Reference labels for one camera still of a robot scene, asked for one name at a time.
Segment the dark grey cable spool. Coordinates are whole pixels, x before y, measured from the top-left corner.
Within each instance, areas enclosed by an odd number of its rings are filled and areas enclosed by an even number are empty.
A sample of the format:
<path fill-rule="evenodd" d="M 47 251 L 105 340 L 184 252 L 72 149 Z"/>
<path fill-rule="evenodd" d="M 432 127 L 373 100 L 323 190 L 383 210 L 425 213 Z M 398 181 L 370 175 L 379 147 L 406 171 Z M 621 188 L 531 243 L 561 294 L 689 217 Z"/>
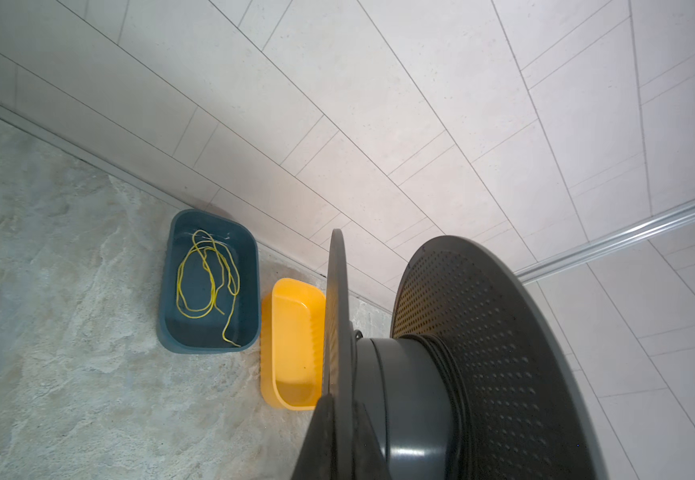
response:
<path fill-rule="evenodd" d="M 444 235 L 407 264 L 386 338 L 349 318 L 343 233 L 331 237 L 322 396 L 335 401 L 336 479 L 353 479 L 363 403 L 391 479 L 603 479 L 575 376 L 517 276 Z"/>

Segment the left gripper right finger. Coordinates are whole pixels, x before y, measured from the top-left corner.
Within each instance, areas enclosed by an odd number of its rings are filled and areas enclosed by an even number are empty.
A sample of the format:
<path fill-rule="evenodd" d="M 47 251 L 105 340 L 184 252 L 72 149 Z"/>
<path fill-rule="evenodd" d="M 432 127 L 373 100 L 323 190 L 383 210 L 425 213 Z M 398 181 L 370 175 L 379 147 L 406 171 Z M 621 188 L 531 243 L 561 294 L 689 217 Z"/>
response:
<path fill-rule="evenodd" d="M 391 480 L 367 408 L 357 401 L 353 404 L 353 479 Z"/>

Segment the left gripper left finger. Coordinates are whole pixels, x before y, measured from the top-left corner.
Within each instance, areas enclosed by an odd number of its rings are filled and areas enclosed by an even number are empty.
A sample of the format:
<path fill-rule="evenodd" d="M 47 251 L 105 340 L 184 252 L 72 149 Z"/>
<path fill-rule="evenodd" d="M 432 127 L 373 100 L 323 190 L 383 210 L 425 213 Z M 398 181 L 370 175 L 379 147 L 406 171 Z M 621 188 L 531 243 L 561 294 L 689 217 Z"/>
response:
<path fill-rule="evenodd" d="M 317 402 L 291 480 L 337 478 L 335 401 L 331 394 Z"/>

